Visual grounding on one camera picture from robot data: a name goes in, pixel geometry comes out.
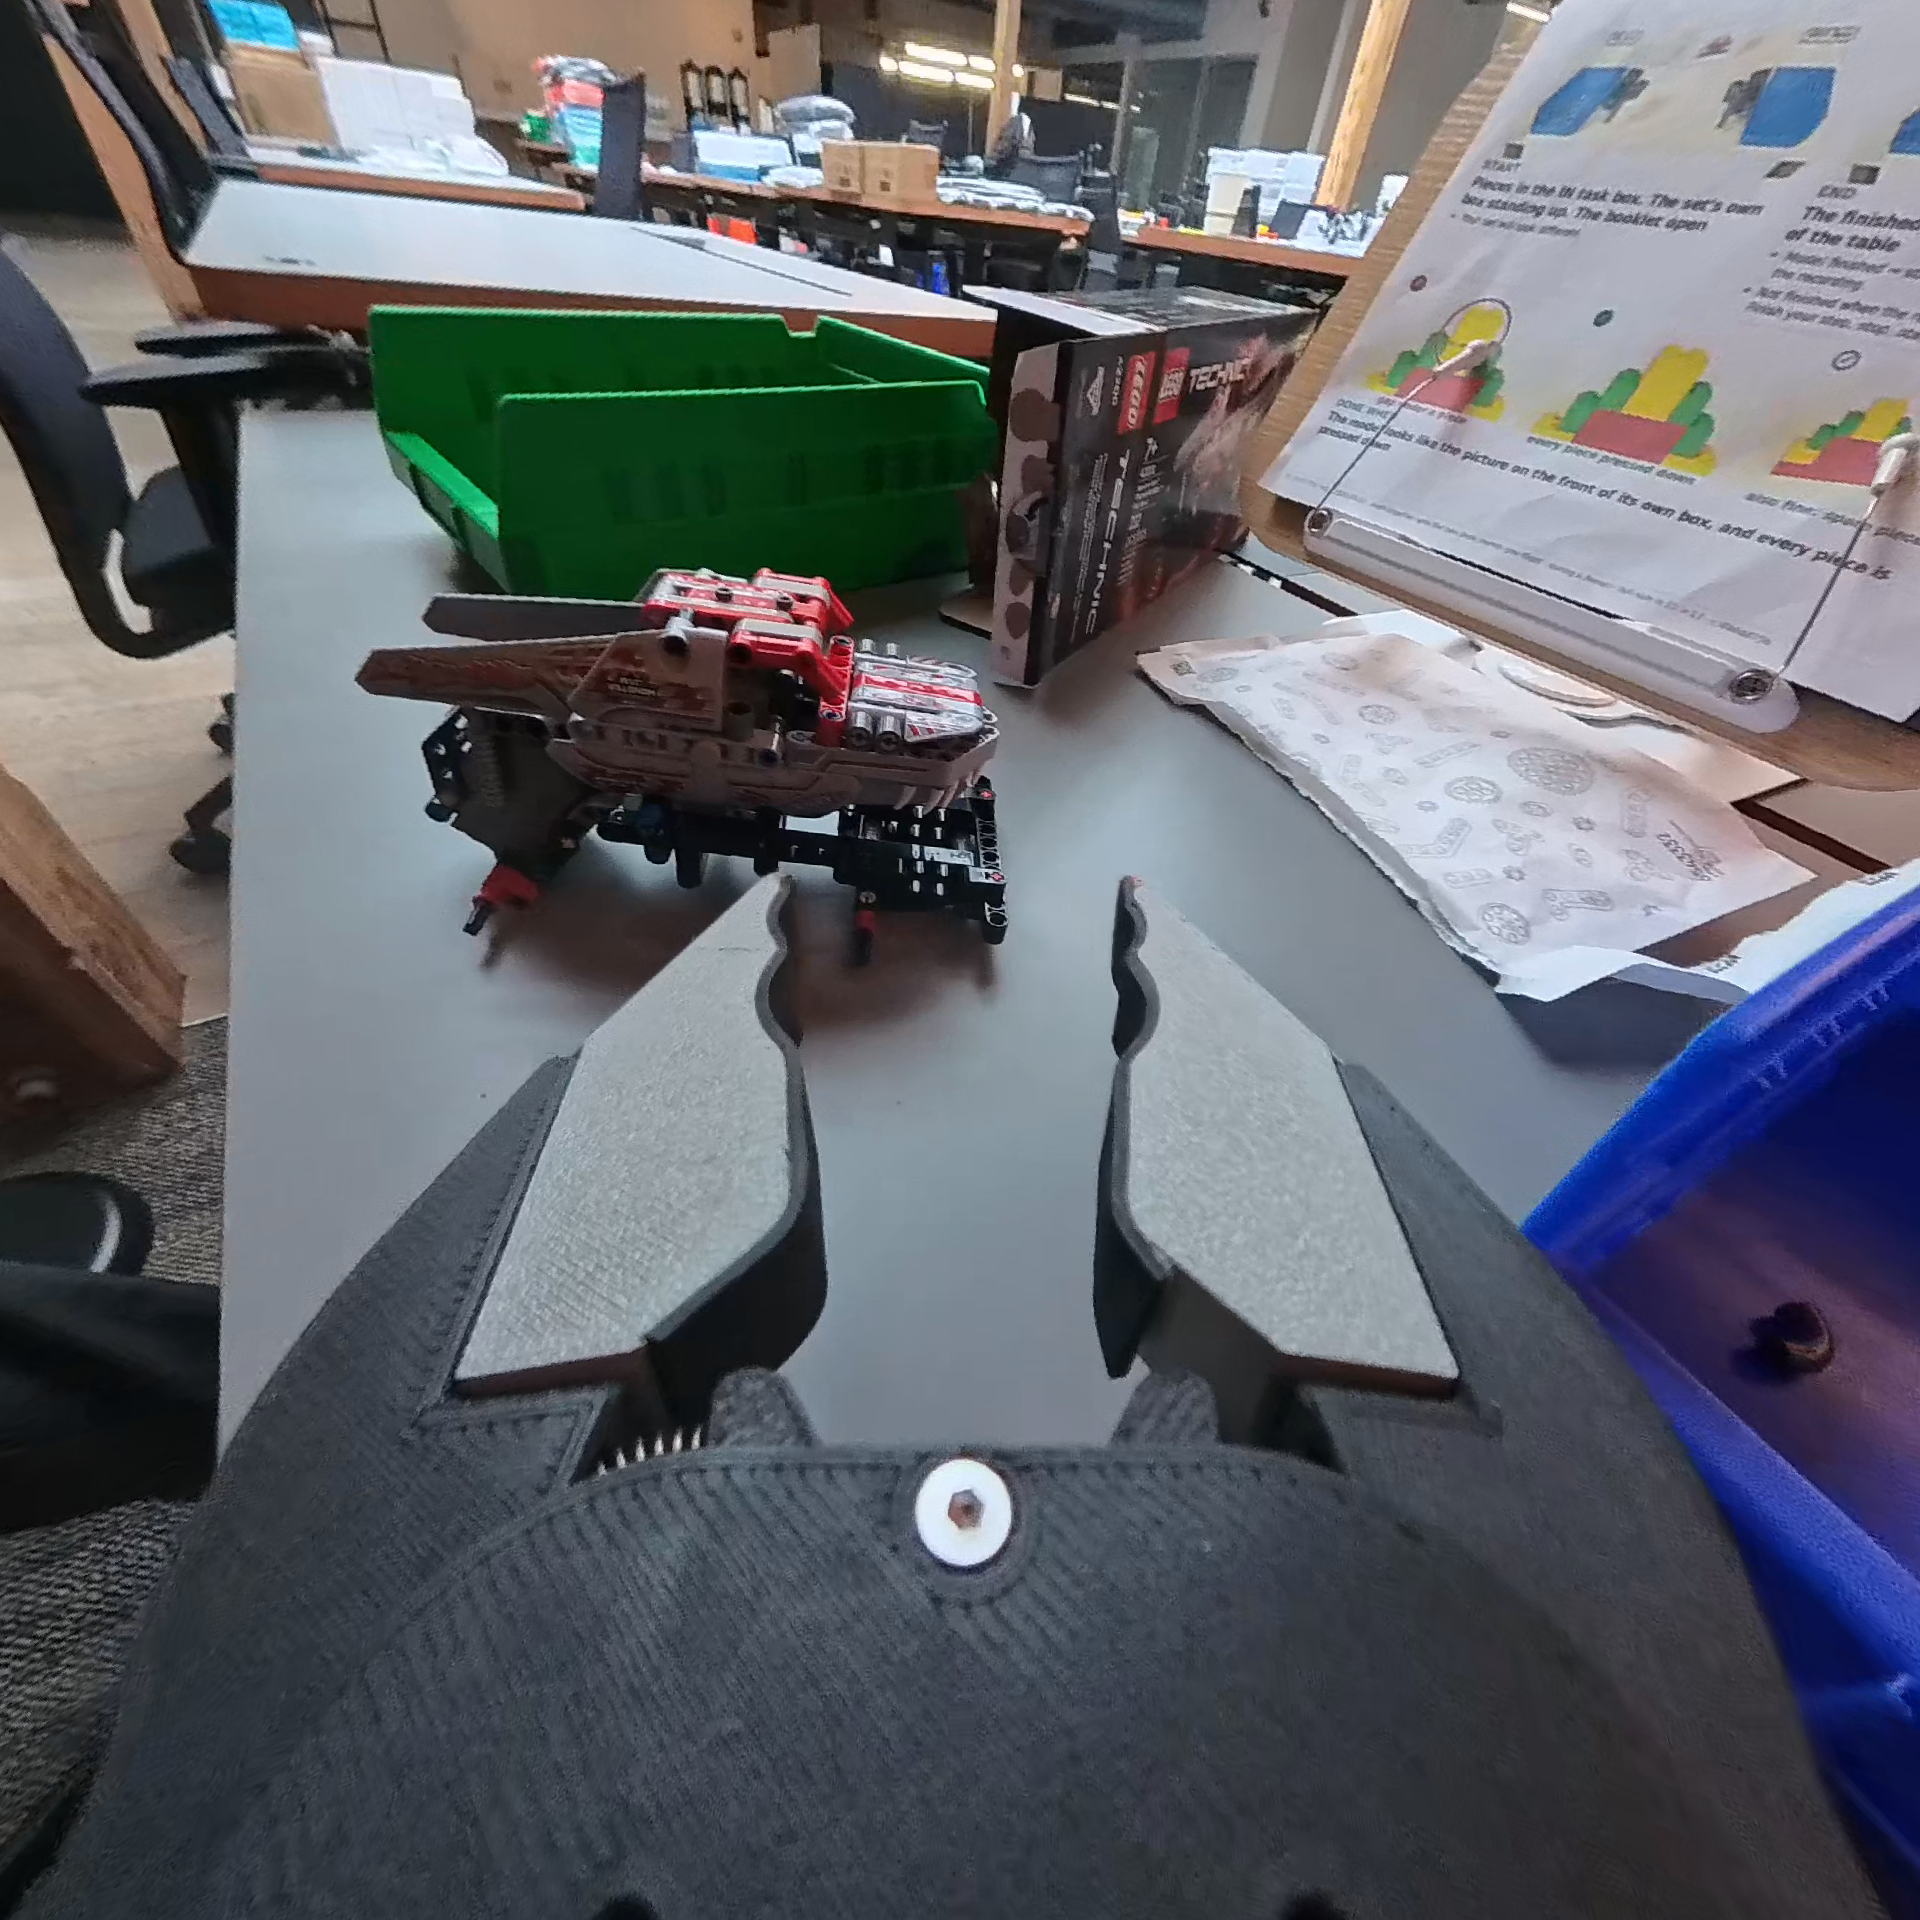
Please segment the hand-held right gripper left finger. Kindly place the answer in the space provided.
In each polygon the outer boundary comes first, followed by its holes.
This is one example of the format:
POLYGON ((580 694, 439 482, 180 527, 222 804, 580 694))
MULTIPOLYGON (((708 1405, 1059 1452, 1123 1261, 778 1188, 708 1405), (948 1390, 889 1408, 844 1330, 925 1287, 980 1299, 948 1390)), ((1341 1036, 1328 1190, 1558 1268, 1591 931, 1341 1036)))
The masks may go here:
POLYGON ((467 1399, 612 1386, 706 1410, 822 1314, 820 1170, 768 877, 578 1050, 453 1364, 467 1399))

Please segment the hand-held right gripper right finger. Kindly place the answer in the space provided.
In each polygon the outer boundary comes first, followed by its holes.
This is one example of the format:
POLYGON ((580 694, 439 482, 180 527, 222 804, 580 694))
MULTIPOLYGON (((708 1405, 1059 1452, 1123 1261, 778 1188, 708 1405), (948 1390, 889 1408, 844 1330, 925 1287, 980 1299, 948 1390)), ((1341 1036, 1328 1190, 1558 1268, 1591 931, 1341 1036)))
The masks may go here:
POLYGON ((1298 1386, 1453 1399, 1460 1363, 1330 1045, 1133 877, 1110 975, 1107 1375, 1196 1376, 1226 1428, 1298 1386))

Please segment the red grey lego model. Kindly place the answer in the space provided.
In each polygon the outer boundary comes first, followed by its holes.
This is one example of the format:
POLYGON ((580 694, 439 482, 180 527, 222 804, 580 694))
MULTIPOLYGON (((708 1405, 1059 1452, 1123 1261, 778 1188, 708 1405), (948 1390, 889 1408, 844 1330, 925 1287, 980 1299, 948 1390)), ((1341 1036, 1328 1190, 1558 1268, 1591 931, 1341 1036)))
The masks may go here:
POLYGON ((663 567, 628 601, 442 593, 421 623, 437 643, 371 651, 354 682, 446 710, 425 812, 492 860, 467 937, 598 835, 684 891, 711 855, 824 869, 860 961, 883 913, 1004 941, 980 675, 854 636, 827 578, 663 567))

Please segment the blue plastic bin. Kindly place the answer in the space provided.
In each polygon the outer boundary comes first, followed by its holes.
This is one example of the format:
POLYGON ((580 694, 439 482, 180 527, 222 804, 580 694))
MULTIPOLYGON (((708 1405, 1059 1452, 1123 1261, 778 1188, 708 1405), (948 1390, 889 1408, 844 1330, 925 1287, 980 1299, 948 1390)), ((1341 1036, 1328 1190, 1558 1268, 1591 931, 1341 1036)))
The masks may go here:
POLYGON ((1629 982, 1725 1007, 1523 1233, 1610 1330, 1723 1512, 1889 1915, 1917 1907, 1917 877, 1629 982), (1749 1323, 1836 1338, 1777 1376, 1749 1323))

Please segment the dark lego set box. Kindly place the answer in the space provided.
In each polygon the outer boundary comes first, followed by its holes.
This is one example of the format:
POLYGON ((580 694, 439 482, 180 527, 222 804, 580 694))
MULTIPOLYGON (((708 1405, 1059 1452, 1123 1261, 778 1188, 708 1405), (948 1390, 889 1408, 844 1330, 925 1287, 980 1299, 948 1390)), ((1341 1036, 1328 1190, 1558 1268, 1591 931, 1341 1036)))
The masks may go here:
POLYGON ((1035 687, 1244 536, 1246 449, 1315 312, 1196 291, 1032 296, 995 314, 986 671, 1035 687))

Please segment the printed white paper bag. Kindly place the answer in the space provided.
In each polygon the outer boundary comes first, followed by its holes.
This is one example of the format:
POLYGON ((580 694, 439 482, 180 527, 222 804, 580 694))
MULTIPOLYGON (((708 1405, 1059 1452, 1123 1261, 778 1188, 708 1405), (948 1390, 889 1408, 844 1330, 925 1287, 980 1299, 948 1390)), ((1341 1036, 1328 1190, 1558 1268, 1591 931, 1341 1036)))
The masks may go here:
POLYGON ((1813 877, 1684 773, 1371 613, 1137 660, 1315 804, 1504 997, 1556 1000, 1813 877))

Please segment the person's black shoe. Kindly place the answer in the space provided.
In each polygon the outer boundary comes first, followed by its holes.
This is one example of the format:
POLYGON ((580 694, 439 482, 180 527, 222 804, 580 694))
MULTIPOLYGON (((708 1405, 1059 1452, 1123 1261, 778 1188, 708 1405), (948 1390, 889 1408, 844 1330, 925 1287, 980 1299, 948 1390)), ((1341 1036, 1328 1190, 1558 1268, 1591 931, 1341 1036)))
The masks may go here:
POLYGON ((3 1266, 137 1278, 155 1233, 148 1201, 104 1174, 3 1178, 3 1266))

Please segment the person's black trouser leg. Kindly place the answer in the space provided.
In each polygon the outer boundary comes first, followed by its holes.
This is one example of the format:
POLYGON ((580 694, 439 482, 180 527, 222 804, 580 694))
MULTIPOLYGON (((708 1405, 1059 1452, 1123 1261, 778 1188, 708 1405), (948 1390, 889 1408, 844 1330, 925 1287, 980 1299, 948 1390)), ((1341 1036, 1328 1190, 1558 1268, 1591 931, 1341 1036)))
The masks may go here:
POLYGON ((6 1261, 3 1530, 201 1499, 218 1349, 215 1287, 6 1261))

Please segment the brown wooden furniture panel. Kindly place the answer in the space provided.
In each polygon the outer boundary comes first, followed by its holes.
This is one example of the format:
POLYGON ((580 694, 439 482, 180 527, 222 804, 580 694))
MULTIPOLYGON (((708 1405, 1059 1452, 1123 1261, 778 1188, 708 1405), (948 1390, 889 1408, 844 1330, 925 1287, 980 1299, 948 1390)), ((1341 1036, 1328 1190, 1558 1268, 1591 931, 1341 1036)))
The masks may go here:
POLYGON ((5 1153, 172 1077, 181 1006, 180 966, 29 788, 5 773, 5 1153))

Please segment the green plastic bin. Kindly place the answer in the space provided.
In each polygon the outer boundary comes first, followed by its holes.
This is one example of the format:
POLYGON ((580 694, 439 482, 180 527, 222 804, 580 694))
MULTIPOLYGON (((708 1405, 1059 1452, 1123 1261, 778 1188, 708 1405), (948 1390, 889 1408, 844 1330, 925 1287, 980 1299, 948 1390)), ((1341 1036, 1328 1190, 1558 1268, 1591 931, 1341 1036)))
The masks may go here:
POLYGON ((514 595, 954 574, 997 448, 981 364, 837 318, 375 304, 368 357, 396 479, 514 595))

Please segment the wooden book stand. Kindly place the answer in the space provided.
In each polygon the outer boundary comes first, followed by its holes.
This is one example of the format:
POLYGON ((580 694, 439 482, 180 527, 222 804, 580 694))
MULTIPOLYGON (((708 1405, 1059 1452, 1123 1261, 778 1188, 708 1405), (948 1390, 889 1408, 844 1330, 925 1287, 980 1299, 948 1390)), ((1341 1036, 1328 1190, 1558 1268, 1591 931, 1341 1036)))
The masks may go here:
POLYGON ((1313 273, 1341 273, 1341 291, 1243 459, 1240 499, 1250 536, 1306 573, 1328 576, 1339 593, 1376 591, 1548 673, 1669 718, 1686 734, 1754 752, 1798 780, 1876 794, 1916 792, 1916 727, 1849 709, 1820 692, 1798 692, 1755 667, 1523 588, 1487 567, 1433 556, 1335 506, 1277 499, 1264 484, 1269 464, 1288 452, 1312 407, 1330 392, 1341 355, 1398 274, 1405 248, 1426 226, 1453 169, 1473 155, 1489 113, 1539 32, 1534 21, 1508 21, 1483 67, 1443 113, 1366 251, 1308 261, 1313 273))

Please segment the black office chair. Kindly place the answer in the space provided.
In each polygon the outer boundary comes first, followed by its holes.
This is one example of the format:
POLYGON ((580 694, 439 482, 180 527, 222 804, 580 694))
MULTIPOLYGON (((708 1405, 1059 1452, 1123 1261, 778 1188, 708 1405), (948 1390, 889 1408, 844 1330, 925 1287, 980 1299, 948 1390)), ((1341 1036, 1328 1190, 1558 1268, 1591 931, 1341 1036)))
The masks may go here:
POLYGON ((646 223, 646 138, 650 97, 646 75, 603 85, 598 150, 593 173, 589 213, 598 219, 646 223))
POLYGON ((347 333, 247 320, 163 325, 90 369, 3 263, 3 424, 76 607, 109 651, 168 660, 235 633, 238 426, 251 403, 371 402, 347 333))
POLYGON ((181 267, 218 184, 257 176, 212 84, 203 10, 26 3, 23 15, 142 256, 181 267))

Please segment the grey desk with wooden edge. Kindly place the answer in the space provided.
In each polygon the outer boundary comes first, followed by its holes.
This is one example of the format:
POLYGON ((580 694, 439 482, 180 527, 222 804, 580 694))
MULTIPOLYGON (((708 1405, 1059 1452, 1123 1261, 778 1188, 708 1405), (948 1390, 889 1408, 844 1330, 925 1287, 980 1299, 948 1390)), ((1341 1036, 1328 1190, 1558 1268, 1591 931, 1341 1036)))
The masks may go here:
POLYGON ((425 304, 839 318, 976 362, 995 342, 981 302, 700 228, 249 181, 217 188, 181 265, 210 318, 351 335, 425 304))

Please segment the printed instruction sheet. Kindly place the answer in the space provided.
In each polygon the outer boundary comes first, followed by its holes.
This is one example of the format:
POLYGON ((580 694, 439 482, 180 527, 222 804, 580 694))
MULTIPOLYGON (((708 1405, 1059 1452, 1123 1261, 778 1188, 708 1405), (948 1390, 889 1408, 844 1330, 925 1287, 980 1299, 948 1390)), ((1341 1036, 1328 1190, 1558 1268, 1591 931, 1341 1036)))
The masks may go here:
POLYGON ((1916 719, 1916 32, 1556 13, 1262 490, 1440 601, 1916 719))

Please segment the long wooden table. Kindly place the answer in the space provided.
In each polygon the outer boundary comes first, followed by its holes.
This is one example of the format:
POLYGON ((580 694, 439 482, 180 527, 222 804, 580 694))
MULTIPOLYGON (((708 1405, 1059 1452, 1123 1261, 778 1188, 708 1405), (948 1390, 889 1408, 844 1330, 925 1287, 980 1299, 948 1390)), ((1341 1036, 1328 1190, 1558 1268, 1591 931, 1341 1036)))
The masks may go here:
MULTIPOLYGON (((589 205, 589 178, 572 172, 565 188, 514 176, 480 176, 474 172, 405 161, 390 166, 385 157, 347 155, 285 144, 247 144, 247 166, 271 184, 351 189, 399 198, 435 204, 470 204, 538 213, 578 213, 589 205)), ((688 213, 695 221, 708 216, 741 219, 756 226, 772 226, 778 219, 795 219, 799 207, 818 214, 866 221, 874 226, 945 226, 967 233, 1010 233, 1021 238, 1044 235, 1054 243, 1073 244, 1095 253, 1141 253, 1153 261, 1170 258, 1179 265, 1202 261, 1230 265, 1261 274, 1306 274, 1341 284, 1352 276, 1366 251, 1366 243, 1343 249, 1308 249, 1258 235, 1210 235, 1183 226, 1137 223, 1117 228, 1116 243, 1090 243, 1095 223, 1082 213, 1037 213, 1026 205, 954 205, 949 202, 871 202, 858 195, 837 195, 813 188, 768 188, 762 183, 736 183, 706 176, 666 173, 656 166, 642 169, 642 189, 650 205, 670 213, 688 213)))

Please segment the tan cardboard box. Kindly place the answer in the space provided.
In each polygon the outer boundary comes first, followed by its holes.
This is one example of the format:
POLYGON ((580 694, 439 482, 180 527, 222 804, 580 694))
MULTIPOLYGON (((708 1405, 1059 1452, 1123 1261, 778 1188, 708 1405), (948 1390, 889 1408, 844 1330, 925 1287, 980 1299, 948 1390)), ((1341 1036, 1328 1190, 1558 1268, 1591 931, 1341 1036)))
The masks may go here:
POLYGON ((818 149, 822 189, 863 205, 934 205, 941 150, 929 144, 835 140, 818 149))

